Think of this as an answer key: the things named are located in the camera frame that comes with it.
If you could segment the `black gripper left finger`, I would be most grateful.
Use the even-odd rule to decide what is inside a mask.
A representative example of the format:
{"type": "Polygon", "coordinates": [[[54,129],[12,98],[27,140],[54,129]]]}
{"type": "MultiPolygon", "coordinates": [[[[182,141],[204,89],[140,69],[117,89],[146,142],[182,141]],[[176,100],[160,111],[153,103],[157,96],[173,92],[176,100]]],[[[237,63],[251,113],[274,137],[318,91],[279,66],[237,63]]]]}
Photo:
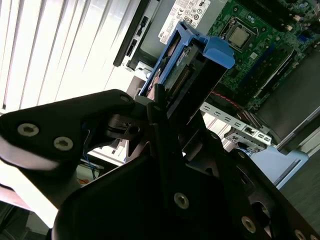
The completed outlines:
{"type": "Polygon", "coordinates": [[[161,110],[163,85],[153,98],[134,99],[107,90],[4,114],[0,118],[0,183],[29,208],[57,210],[64,200],[85,211],[100,211],[145,197],[152,204],[180,204],[191,198],[178,137],[161,110]],[[81,157],[116,139],[128,141],[127,158],[151,158],[133,177],[98,180],[79,188],[81,157]]]}

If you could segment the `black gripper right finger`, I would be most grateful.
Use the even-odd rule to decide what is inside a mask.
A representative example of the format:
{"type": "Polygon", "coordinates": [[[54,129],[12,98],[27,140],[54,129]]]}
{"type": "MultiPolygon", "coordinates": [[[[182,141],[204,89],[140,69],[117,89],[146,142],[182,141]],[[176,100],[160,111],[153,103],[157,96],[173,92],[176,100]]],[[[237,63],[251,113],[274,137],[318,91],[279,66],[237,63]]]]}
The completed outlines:
{"type": "Polygon", "coordinates": [[[242,150],[226,151],[221,139],[207,130],[200,104],[205,89],[162,88],[168,119],[176,129],[186,160],[208,170],[223,194],[223,214],[232,232],[246,240],[317,240],[319,235],[242,150]]]}

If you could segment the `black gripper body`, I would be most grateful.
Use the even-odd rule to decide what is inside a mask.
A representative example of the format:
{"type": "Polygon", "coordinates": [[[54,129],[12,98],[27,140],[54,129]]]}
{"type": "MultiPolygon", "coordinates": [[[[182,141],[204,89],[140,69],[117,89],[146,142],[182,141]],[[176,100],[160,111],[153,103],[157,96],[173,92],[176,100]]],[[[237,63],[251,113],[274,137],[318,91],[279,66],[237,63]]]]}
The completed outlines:
{"type": "Polygon", "coordinates": [[[54,240],[248,240],[222,185],[188,165],[169,169],[163,192],[159,164],[142,156],[74,192],[60,207],[54,240]]]}

